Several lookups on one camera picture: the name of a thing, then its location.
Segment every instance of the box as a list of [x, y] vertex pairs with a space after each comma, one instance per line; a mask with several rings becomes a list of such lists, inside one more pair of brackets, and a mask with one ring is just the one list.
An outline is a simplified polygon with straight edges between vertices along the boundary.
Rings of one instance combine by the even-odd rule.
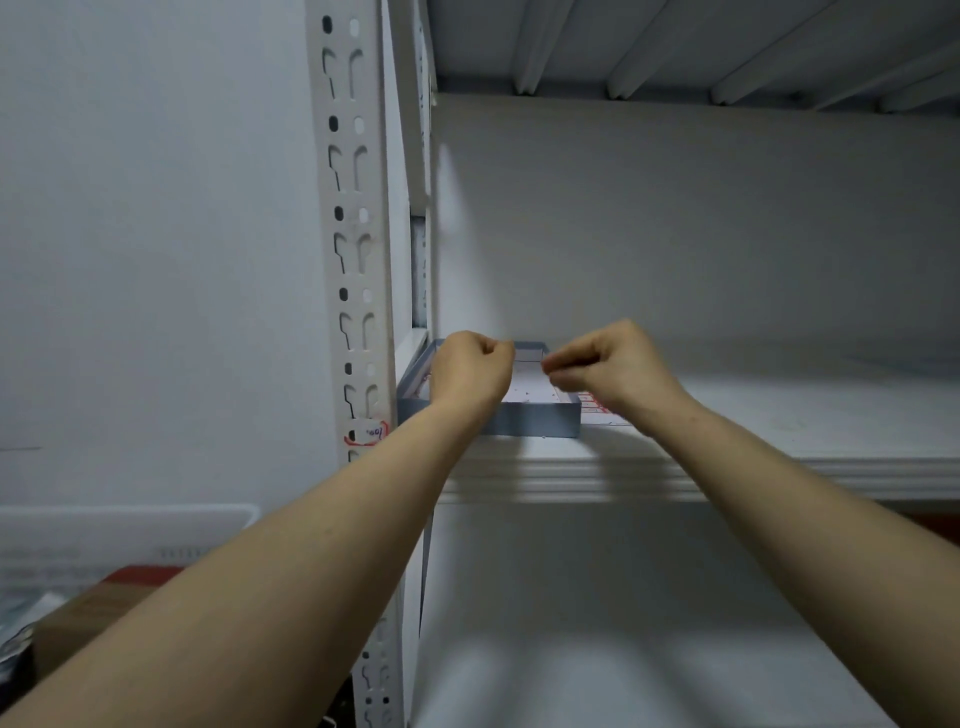
[[[396, 388], [396, 420], [402, 424], [430, 403], [430, 364], [438, 339], [417, 358]], [[540, 341], [517, 341], [510, 391], [484, 426], [485, 435], [579, 437], [580, 400], [561, 392], [540, 369], [549, 353]]]
[[43, 680], [181, 571], [125, 567], [41, 619], [34, 627], [36, 679]]

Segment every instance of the handwritten label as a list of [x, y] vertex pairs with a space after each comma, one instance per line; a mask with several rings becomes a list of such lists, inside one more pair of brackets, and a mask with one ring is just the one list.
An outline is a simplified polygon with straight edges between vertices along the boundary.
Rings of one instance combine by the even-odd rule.
[[385, 420], [352, 420], [350, 426], [352, 429], [344, 438], [348, 445], [369, 448], [390, 434], [390, 424]]

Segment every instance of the person's left hand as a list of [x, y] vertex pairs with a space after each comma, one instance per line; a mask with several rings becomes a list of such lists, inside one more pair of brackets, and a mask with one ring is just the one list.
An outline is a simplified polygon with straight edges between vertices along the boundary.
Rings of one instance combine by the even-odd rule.
[[514, 342], [457, 331], [434, 354], [430, 400], [477, 406], [489, 416], [510, 389], [513, 374]]

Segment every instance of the cardboard box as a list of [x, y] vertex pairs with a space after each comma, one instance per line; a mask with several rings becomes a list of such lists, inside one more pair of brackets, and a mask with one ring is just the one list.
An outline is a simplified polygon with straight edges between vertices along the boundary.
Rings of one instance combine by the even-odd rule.
[[34, 627], [36, 679], [43, 680], [182, 570], [124, 567], [41, 619]]

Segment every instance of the slotted metal upright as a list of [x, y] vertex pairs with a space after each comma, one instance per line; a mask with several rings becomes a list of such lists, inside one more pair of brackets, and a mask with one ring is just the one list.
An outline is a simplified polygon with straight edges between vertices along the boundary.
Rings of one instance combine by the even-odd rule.
[[[308, 0], [337, 455], [361, 457], [396, 423], [380, 5]], [[356, 722], [404, 721], [403, 585], [352, 671]]]

